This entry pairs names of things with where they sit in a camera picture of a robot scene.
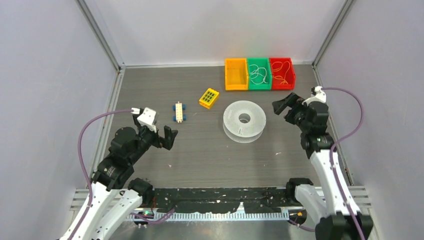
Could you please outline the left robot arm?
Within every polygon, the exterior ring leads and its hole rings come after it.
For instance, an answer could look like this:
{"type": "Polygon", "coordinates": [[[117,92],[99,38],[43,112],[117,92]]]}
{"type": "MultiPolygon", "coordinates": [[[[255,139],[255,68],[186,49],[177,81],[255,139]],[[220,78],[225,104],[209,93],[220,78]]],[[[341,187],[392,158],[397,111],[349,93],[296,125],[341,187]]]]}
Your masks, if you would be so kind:
{"type": "Polygon", "coordinates": [[[153,202],[153,186],[135,178],[135,163],[151,148],[171,150],[178,130],[164,126],[160,136],[133,117],[136,128],[126,126],[115,132],[108,155],[90,179],[89,193],[76,218],[61,237],[63,240],[108,240],[136,208],[153,202]]]}

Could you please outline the grey cable spool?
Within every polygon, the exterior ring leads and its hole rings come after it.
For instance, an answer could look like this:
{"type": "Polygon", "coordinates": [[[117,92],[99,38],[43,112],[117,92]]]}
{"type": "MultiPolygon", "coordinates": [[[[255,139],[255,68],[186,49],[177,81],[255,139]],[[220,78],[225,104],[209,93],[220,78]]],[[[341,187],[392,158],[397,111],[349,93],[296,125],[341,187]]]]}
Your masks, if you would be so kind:
{"type": "Polygon", "coordinates": [[[241,144],[252,143],[259,139],[266,123],[264,110],[252,101],[235,101],[223,113],[224,133],[234,142],[241,144]]]}

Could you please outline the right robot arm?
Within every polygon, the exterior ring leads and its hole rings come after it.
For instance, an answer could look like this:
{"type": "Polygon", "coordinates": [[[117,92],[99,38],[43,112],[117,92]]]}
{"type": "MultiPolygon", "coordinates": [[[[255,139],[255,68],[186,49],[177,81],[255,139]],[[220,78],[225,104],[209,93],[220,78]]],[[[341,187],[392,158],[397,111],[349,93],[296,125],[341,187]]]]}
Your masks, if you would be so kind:
{"type": "Polygon", "coordinates": [[[300,144],[313,165],[323,196],[305,178],[287,182],[285,198],[291,205],[301,204],[315,224],[317,240],[367,240],[374,227],[370,215],[364,215],[343,177],[338,162],[336,143],[327,132],[329,107],[324,93],[304,99],[294,92],[272,102],[273,111],[286,122],[299,127],[300,144]]]}

